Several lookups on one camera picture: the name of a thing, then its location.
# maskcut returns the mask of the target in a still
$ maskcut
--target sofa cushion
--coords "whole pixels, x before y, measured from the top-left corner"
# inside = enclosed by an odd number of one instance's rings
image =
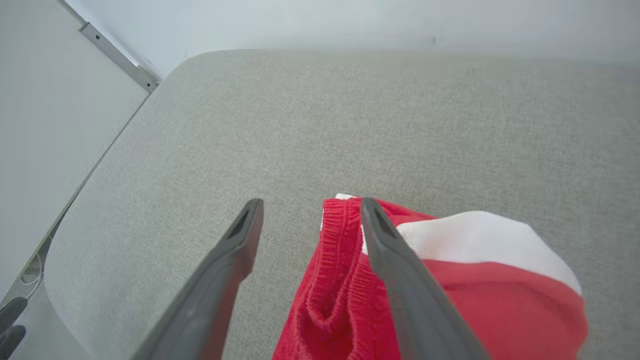
[[[583,359],[638,355],[640,69],[417,53],[222,51],[188,60],[107,153],[45,285],[96,359],[128,359],[245,201],[265,200],[227,359],[269,359],[322,200],[375,196],[528,223],[572,267]]]

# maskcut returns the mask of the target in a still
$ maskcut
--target cable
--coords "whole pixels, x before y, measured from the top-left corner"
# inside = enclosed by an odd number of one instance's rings
[[[40,287],[40,283],[42,282],[42,278],[44,277],[44,269],[42,268],[42,259],[40,258],[40,254],[36,254],[36,258],[38,258],[38,277],[36,277],[33,281],[26,282],[24,280],[24,274],[20,275],[20,282],[23,285],[32,285],[36,284],[29,294],[27,294],[26,298],[29,300],[33,294],[35,294],[36,290]]]
[[[24,280],[24,274],[22,274],[22,275],[20,275],[20,282],[22,283],[22,285],[35,284],[38,281],[38,279],[40,278],[40,274],[42,274],[42,260],[40,259],[40,254],[36,254],[36,258],[38,258],[38,277],[33,279],[33,281],[26,282]]]
[[[42,282],[42,278],[44,277],[44,274],[42,272],[40,272],[40,275],[38,275],[38,279],[36,280],[36,286],[33,287],[33,289],[31,289],[31,291],[29,291],[29,293],[27,294],[26,298],[27,300],[29,300],[33,294],[35,294],[36,290],[40,287],[40,283]]]

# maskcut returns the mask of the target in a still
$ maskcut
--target red fabric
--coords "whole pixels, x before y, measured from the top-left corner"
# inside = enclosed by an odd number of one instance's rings
[[[434,217],[380,201],[395,224]],[[384,284],[361,253],[360,199],[328,199],[316,252],[273,359],[400,359]],[[582,298],[548,277],[498,263],[423,261],[496,359],[575,359]]]

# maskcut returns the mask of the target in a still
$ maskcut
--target fabric texture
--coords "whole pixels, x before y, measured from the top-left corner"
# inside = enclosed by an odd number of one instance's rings
[[[582,286],[582,359],[640,356],[640,68],[419,53],[222,51],[163,80],[71,205],[45,270],[96,359],[128,359],[252,197],[225,359],[269,359],[322,201],[527,222]]]
[[[293,300],[273,359],[401,358],[384,284],[361,252],[360,200],[324,202],[318,247]],[[389,202],[379,203],[397,227],[416,222],[433,222],[432,229],[448,225]],[[511,220],[504,220],[494,224],[497,231],[509,232]],[[432,229],[422,233],[423,240],[447,243],[447,238],[433,239],[437,232]],[[468,237],[490,243],[497,233]],[[527,232],[511,235],[515,236],[513,241],[539,240]],[[517,245],[516,249],[527,250]],[[547,256],[557,257],[553,253]],[[545,256],[537,258],[547,260]],[[587,336],[587,323],[582,298],[567,284],[502,263],[423,262],[492,359],[576,358]]]

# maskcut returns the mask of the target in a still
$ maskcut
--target metal bracket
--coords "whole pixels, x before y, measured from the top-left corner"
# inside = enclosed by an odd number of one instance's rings
[[[90,22],[80,29],[80,32],[148,93],[151,94],[158,87],[159,81],[156,78],[139,65],[133,65],[133,63],[113,46],[100,31],[94,28]]]

